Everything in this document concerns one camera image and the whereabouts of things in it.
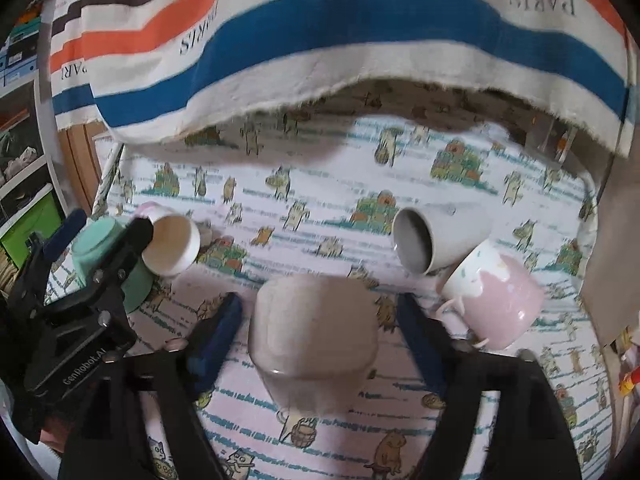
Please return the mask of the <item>beige square cup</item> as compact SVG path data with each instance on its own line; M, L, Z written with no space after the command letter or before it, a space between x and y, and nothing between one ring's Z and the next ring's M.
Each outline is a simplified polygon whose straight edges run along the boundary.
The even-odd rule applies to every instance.
M248 353L282 410L345 413L378 354L373 294L362 281L344 276L272 278L256 296Z

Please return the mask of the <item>white round cup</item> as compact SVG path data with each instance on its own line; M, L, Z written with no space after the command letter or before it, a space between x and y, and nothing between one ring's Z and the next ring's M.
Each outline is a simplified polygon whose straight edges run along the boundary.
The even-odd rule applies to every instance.
M142 252L142 260L152 273L171 278L184 272L198 258L201 235L189 217L154 202L142 204L134 215L152 222L153 237Z

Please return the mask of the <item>grey cylindrical cup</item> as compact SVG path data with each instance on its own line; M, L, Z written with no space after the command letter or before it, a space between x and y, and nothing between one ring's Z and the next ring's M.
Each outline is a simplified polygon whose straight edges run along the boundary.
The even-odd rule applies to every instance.
M395 214L392 241L401 265L423 275L464 259L491 229L492 220L479 204L427 204Z

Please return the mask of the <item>green storage box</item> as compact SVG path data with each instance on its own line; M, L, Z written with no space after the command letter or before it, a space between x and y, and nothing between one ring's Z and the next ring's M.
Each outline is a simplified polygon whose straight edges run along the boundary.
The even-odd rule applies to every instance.
M36 232L43 238L48 238L61 225L62 217L53 194L49 192L33 205L25 206L8 223L7 228L1 229L1 246L19 269L29 253L29 235Z

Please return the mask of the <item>cat pattern bed sheet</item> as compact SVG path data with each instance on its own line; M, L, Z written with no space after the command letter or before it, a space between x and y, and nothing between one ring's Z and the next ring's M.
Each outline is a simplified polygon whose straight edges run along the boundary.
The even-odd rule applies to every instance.
M597 188L576 158L530 157L532 118L515 108L486 122L461 92L419 91L400 109L391 84L352 89L275 115L205 129L171 144L122 145L93 124L100 216L127 221L158 203L193 219L203 247L163 278L131 315L136 351L150 352L211 315L228 292L251 304L288 274L360 281L378 322L378 357L345 414L312 416L270 399L239 333L216 386L198 400L204 432L233 479L407 479L431 440L442 402L421 382L397 324L396 298L434 309L436 276L400 264L392 223L401 209L473 205L490 238L544 289L544 306L514 344L538 356L572 435L580 472L604 473L613 413L605 362L579 292L597 233Z

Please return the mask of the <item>pink white mug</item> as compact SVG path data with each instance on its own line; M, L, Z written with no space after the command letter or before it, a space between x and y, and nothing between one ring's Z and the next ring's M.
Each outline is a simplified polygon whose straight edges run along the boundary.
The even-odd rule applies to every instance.
M469 253L442 285L441 318L454 312L477 336L478 348L497 351L527 332L544 304L544 290L518 260L489 240Z

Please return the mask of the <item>striped Paris blanket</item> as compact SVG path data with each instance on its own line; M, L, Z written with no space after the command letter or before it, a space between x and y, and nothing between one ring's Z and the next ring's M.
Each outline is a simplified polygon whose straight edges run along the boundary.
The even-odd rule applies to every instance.
M608 0L56 0L58 128L156 143L369 79L498 90L627 156L639 50Z

